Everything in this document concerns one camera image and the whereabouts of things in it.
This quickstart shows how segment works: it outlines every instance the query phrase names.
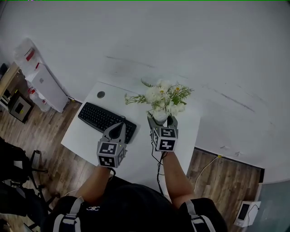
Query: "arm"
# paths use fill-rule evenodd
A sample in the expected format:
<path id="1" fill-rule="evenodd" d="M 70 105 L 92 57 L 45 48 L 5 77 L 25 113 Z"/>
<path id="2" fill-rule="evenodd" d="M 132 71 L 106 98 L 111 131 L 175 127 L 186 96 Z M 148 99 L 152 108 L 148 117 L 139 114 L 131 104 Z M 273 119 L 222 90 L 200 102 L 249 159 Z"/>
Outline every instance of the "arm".
<path id="1" fill-rule="evenodd" d="M 184 202 L 194 199 L 193 187 L 184 174 L 174 152 L 163 158 L 166 187 L 172 204 L 179 208 Z"/>
<path id="2" fill-rule="evenodd" d="M 76 197 L 82 196 L 86 202 L 96 203 L 104 194 L 109 176 L 110 170 L 108 168 L 97 166 L 91 176 L 79 188 Z"/>

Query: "wooden shelf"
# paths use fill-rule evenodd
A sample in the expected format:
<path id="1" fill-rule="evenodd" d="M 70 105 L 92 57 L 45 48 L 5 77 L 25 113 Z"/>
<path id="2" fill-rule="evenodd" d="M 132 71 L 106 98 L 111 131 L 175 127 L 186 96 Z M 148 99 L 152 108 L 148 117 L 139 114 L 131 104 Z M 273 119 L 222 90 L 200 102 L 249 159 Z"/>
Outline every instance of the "wooden shelf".
<path id="1" fill-rule="evenodd" d="M 2 79 L 0 80 L 0 98 L 3 96 L 5 90 L 15 77 L 16 73 L 19 71 L 19 67 L 15 62 L 12 63 L 11 67 L 4 74 Z"/>

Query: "flower bouquet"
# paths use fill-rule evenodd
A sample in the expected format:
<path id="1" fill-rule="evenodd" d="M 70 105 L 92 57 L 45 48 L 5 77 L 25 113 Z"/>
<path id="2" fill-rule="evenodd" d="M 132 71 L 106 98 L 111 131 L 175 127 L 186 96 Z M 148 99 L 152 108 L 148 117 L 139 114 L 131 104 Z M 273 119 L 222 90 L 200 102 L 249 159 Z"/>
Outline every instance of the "flower bouquet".
<path id="1" fill-rule="evenodd" d="M 150 85 L 143 80 L 141 82 L 148 87 L 145 95 L 129 97 L 125 95 L 126 105 L 137 102 L 151 104 L 152 109 L 147 113 L 155 121 L 163 125 L 168 116 L 177 116 L 185 110 L 184 100 L 191 94 L 193 89 L 183 85 L 170 85 L 168 81 L 159 80 L 156 84 Z"/>

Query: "screen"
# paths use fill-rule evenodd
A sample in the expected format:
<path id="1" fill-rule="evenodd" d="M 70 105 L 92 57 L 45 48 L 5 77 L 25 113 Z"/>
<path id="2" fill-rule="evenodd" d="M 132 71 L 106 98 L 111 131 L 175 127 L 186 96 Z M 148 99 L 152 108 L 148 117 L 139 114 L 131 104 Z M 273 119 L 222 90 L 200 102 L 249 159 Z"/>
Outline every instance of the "screen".
<path id="1" fill-rule="evenodd" d="M 250 207 L 250 205 L 243 204 L 242 209 L 240 211 L 240 215 L 237 218 L 240 219 L 240 220 L 244 220 L 246 215 L 247 215 L 249 207 Z"/>
<path id="2" fill-rule="evenodd" d="M 18 114 L 20 114 L 22 108 L 23 108 L 23 105 L 21 103 L 19 103 L 18 106 L 15 109 L 15 112 L 18 113 Z"/>

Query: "white vase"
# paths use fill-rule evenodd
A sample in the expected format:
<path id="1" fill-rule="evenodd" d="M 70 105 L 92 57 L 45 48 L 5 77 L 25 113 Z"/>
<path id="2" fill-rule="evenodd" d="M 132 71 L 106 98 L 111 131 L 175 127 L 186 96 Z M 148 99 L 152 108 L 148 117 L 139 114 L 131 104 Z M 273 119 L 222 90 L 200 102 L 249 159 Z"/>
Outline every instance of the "white vase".
<path id="1" fill-rule="evenodd" d="M 167 118 L 168 115 L 164 116 L 164 118 L 158 118 L 158 120 L 153 117 L 154 121 L 160 126 L 162 126 L 166 122 Z"/>

